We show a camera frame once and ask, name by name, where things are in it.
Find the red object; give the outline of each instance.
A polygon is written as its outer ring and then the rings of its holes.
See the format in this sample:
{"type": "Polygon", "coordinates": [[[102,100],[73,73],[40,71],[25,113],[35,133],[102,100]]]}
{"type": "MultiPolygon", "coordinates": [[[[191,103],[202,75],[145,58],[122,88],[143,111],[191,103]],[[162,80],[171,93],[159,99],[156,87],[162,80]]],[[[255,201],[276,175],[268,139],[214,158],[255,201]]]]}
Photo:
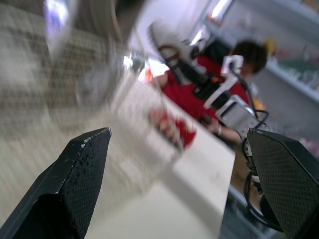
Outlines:
{"type": "Polygon", "coordinates": [[[188,126],[185,120],[175,118],[162,108],[151,109],[150,119],[156,128],[163,132],[172,143],[178,146],[178,141],[181,140],[183,148],[192,145],[196,136],[196,128],[188,126]]]}
{"type": "MultiPolygon", "coordinates": [[[[197,62],[199,63],[199,65],[206,68],[206,73],[212,73],[221,78],[221,65],[214,63],[206,56],[199,56],[197,58],[197,62]]],[[[213,108],[205,109],[203,107],[205,102],[197,99],[193,95],[192,90],[195,87],[194,84],[180,86],[177,83],[176,78],[171,71],[167,71],[166,73],[168,76],[168,84],[164,88],[162,88],[162,91],[165,95],[167,95],[173,102],[175,102],[179,107],[185,110],[196,120],[198,120],[203,115],[208,115],[212,118],[217,119],[217,117],[215,116],[216,110],[213,108]]],[[[246,91],[240,85],[240,83],[236,83],[229,90],[229,92],[234,95],[238,95],[246,103],[249,104],[249,99],[247,97],[246,91]]]]}

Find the yellow object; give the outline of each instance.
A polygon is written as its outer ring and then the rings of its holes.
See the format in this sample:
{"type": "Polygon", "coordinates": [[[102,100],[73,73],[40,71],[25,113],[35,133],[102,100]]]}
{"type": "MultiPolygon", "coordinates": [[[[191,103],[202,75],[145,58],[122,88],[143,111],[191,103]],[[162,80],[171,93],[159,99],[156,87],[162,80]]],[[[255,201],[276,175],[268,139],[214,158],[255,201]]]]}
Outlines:
{"type": "Polygon", "coordinates": [[[266,39],[264,43],[265,47],[267,48],[267,51],[270,55],[273,55],[276,51],[276,43],[273,38],[266,39]]]}
{"type": "Polygon", "coordinates": [[[253,101],[257,110],[262,110],[262,111],[265,110],[265,106],[259,99],[253,98],[253,101]]]}

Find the person's arm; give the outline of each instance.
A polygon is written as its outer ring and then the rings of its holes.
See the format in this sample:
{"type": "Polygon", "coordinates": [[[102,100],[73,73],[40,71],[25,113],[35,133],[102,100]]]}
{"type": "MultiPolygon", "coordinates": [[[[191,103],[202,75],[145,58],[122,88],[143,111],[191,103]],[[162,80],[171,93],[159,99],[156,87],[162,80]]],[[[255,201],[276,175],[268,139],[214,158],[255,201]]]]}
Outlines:
{"type": "Polygon", "coordinates": [[[205,126],[210,132],[218,135],[224,140],[227,140],[236,144],[240,144],[242,142],[240,135],[236,131],[230,128],[221,126],[216,119],[212,119],[211,123],[205,126]]]}
{"type": "Polygon", "coordinates": [[[159,84],[159,86],[160,86],[161,88],[163,88],[164,86],[166,86],[167,83],[168,83],[167,73],[164,73],[163,75],[154,77],[154,78],[151,80],[151,85],[154,86],[154,87],[156,87],[156,86],[157,86],[157,82],[158,82],[158,84],[159,84]]]}

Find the person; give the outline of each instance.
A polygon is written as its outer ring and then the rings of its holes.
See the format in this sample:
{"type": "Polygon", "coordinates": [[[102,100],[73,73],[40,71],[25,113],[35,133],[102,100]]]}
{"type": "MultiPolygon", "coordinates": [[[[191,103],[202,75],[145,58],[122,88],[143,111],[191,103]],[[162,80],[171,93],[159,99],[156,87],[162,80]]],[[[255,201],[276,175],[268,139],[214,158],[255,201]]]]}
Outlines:
{"type": "MultiPolygon", "coordinates": [[[[267,63],[267,49],[253,41],[239,42],[230,52],[230,55],[241,55],[244,58],[244,63],[241,69],[241,77],[246,79],[251,74],[260,72],[267,63]]],[[[222,79],[220,76],[221,65],[212,61],[209,57],[199,55],[196,59],[197,63],[205,68],[206,74],[214,74],[216,77],[222,79]]],[[[196,98],[192,90],[194,84],[179,85],[174,74],[171,71],[165,72],[163,75],[155,77],[161,87],[162,92],[168,96],[173,102],[185,110],[196,120],[201,117],[210,117],[211,124],[205,124],[206,128],[213,134],[218,135],[223,140],[230,143],[241,143],[240,135],[225,126],[222,126],[216,117],[216,110],[213,108],[205,109],[203,107],[204,101],[196,98]]],[[[237,82],[230,90],[233,95],[238,95],[246,103],[250,104],[248,96],[242,85],[237,82]]]]}

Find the red shirt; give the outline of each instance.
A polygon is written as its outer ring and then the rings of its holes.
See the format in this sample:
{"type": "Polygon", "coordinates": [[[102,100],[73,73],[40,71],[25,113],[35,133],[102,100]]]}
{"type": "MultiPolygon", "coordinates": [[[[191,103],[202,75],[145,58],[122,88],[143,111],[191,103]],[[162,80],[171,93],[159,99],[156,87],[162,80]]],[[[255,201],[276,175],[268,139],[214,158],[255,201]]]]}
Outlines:
{"type": "MultiPolygon", "coordinates": [[[[199,56],[197,58],[199,65],[206,68],[206,74],[212,73],[217,77],[220,77],[221,66],[214,63],[206,56],[199,56]]],[[[168,83],[162,88],[162,91],[167,95],[173,102],[175,102],[179,107],[185,110],[190,116],[198,120],[203,115],[208,115],[212,118],[217,119],[215,116],[216,110],[214,108],[205,109],[205,101],[201,101],[196,98],[192,91],[195,88],[194,84],[180,86],[171,71],[167,71],[168,83]]],[[[248,97],[246,95],[245,89],[240,83],[236,83],[230,90],[233,95],[238,95],[246,103],[249,104],[248,97]]]]}

